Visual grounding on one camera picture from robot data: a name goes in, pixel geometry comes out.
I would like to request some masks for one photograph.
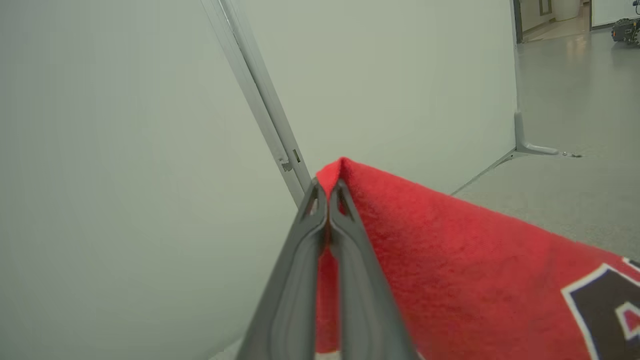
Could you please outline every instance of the red towel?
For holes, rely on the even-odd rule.
[[[637,263],[346,158],[317,174],[339,177],[425,359],[640,358]],[[337,290],[327,250],[318,352],[339,348]]]

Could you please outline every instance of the doorway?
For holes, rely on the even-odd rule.
[[[580,1],[577,16],[558,21],[561,9],[552,0],[513,0],[518,43],[587,33],[591,27],[591,2]]]

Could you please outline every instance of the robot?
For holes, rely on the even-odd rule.
[[[634,6],[637,7],[640,0],[634,1]],[[616,21],[611,29],[611,37],[613,41],[624,41],[628,45],[640,46],[640,18],[638,19],[620,19]]]

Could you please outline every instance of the panel foot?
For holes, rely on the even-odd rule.
[[[537,154],[537,155],[559,155],[560,151],[558,149],[554,149],[552,147],[544,147],[533,145],[528,142],[524,136],[524,124],[522,122],[522,113],[516,112],[515,116],[515,125],[516,125],[516,151],[518,152],[527,152],[529,154]]]

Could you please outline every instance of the printed logo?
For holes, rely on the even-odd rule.
[[[623,259],[640,272],[640,263]],[[562,290],[592,360],[640,359],[640,282],[603,264]]]

